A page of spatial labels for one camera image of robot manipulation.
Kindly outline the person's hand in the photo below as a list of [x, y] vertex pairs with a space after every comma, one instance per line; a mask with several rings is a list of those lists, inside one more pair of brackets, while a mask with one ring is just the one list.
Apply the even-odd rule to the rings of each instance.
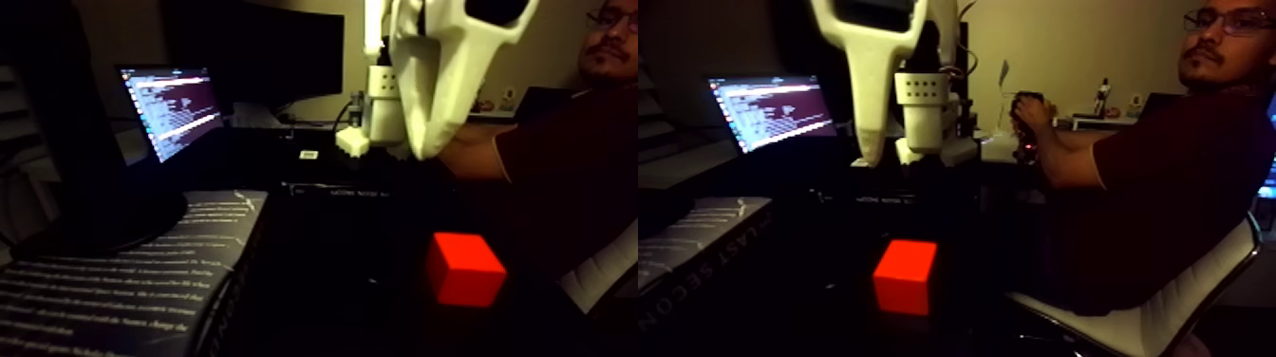
[[1053, 105], [1036, 92], [1020, 92], [1014, 96], [1011, 119], [1020, 135], [1036, 135], [1051, 127]]

